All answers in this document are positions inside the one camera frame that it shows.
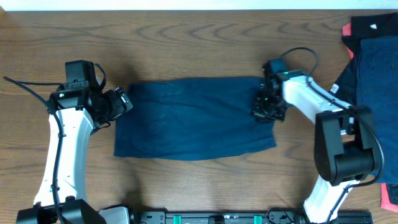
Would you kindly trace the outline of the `navy blue shorts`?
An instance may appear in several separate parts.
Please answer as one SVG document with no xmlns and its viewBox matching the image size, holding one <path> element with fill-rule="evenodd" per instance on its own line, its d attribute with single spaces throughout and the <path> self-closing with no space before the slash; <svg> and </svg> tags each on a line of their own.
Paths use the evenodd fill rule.
<svg viewBox="0 0 398 224">
<path fill-rule="evenodd" d="M 276 146 L 272 122 L 251 115 L 259 77 L 132 83 L 133 107 L 116 120 L 114 155 L 199 161 Z"/>
</svg>

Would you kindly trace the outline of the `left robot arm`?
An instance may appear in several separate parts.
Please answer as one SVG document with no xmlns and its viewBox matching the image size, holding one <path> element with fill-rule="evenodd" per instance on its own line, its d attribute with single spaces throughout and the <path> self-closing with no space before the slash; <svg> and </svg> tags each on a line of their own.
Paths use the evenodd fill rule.
<svg viewBox="0 0 398 224">
<path fill-rule="evenodd" d="M 85 169 L 90 137 L 132 109 L 122 88 L 105 91 L 100 65 L 86 60 L 65 64 L 66 82 L 43 104 L 50 142 L 44 177 L 33 207 L 20 210 L 17 223 L 129 223 L 129 210 L 115 205 L 96 211 L 86 201 Z"/>
</svg>

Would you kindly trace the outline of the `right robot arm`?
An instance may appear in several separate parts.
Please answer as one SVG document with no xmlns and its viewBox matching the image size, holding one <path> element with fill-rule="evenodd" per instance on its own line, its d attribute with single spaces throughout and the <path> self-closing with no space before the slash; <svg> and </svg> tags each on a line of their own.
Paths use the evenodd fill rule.
<svg viewBox="0 0 398 224">
<path fill-rule="evenodd" d="M 372 223 L 369 212 L 339 208 L 354 188 L 376 183 L 384 171 L 384 153 L 367 106 L 353 106 L 318 86 L 310 73 L 288 70 L 281 57 L 262 67 L 265 82 L 254 99 L 258 121 L 283 122 L 288 107 L 315 126 L 314 161 L 318 179 L 300 210 L 269 212 L 270 223 Z"/>
</svg>

